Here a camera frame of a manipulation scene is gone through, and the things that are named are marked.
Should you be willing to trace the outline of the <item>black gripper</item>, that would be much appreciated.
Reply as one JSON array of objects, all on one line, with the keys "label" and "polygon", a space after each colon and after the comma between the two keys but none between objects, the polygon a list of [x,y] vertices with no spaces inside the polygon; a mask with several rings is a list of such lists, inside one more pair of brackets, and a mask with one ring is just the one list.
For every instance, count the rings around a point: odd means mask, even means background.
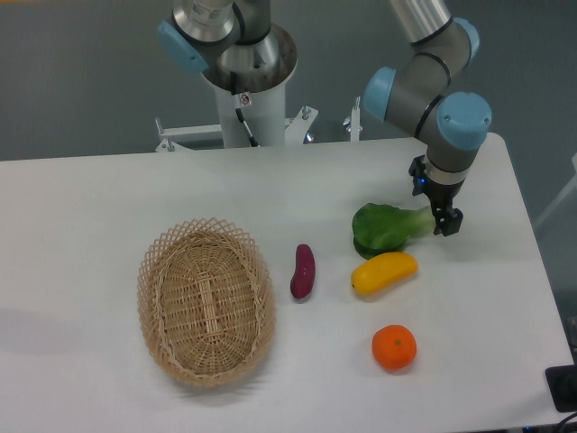
[{"label": "black gripper", "polygon": [[459,232],[463,222],[463,212],[453,207],[453,199],[459,193],[464,181],[445,185],[426,176],[425,156],[420,155],[411,162],[408,174],[412,178],[412,195],[425,194],[435,217],[435,235],[450,236]]}]

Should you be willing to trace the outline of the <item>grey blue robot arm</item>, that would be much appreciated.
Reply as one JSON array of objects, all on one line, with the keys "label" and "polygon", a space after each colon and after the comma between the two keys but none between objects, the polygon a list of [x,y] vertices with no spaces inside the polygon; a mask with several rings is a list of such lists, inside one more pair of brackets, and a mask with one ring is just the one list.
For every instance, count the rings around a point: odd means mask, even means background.
[{"label": "grey blue robot arm", "polygon": [[[479,49],[473,25],[442,1],[394,1],[391,9],[414,54],[403,69],[379,69],[361,102],[374,117],[426,145],[409,168],[415,194],[428,197],[435,233],[453,235],[462,212],[453,199],[491,124],[488,103],[474,93],[447,93]],[[157,30],[186,72],[214,89],[224,145],[286,145],[285,86],[298,61],[292,37],[274,24],[267,1],[177,1]]]}]

